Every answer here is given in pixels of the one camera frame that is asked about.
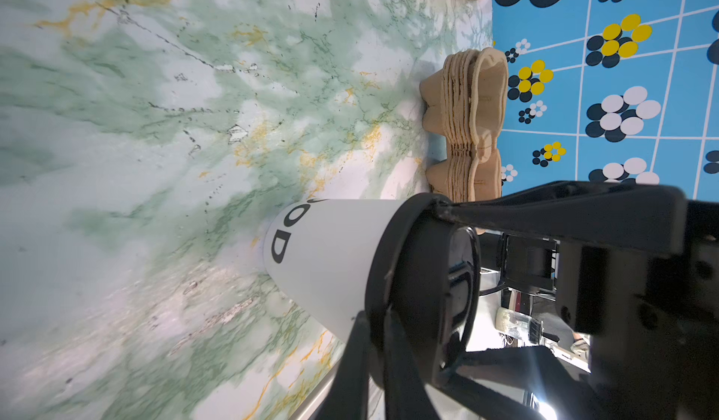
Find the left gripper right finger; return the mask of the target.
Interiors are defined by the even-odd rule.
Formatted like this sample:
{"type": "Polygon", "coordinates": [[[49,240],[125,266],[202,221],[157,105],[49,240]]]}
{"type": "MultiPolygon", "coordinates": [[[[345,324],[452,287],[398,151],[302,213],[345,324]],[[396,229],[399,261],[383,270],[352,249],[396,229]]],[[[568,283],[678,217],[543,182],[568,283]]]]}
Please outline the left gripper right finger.
{"type": "Polygon", "coordinates": [[[687,209],[675,187],[563,180],[491,201],[441,203],[434,213],[516,236],[679,255],[687,209]]]}

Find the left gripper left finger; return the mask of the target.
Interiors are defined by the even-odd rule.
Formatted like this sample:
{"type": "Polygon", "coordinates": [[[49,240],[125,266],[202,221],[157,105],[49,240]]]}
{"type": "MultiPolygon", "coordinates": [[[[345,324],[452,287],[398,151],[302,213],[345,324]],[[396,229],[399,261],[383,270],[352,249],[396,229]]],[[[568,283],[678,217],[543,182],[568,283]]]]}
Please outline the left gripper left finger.
{"type": "Polygon", "coordinates": [[[404,330],[404,320],[436,323],[434,343],[440,343],[444,310],[417,309],[408,316],[393,308],[385,310],[382,328],[362,311],[351,330],[348,345],[317,419],[366,419],[368,417],[370,354],[376,332],[384,339],[383,377],[385,379],[386,417],[388,419],[437,419],[438,412],[426,392],[413,356],[414,344],[404,330]]]}

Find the white paper coffee cup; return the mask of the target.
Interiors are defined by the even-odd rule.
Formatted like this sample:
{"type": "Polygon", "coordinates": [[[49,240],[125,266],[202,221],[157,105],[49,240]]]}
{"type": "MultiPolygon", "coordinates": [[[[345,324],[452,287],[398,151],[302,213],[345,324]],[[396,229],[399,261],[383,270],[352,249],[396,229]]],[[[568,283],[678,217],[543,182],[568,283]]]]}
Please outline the white paper coffee cup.
{"type": "Polygon", "coordinates": [[[263,242],[267,273],[300,308],[347,341],[364,310],[377,246],[404,202],[309,199],[287,206],[263,242]]]}

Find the black cup lid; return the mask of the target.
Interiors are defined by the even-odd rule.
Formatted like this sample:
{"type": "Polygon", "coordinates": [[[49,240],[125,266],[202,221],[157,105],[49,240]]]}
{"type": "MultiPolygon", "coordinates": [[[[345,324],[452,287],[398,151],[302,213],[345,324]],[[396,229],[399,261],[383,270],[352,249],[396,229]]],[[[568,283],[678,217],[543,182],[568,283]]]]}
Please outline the black cup lid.
{"type": "Polygon", "coordinates": [[[409,342],[408,356],[426,384],[441,386],[465,353],[480,289],[480,245],[475,230],[443,220],[443,195],[419,194],[391,216],[369,270],[364,312],[373,349],[370,375],[384,386],[384,318],[396,313],[409,342]]]}

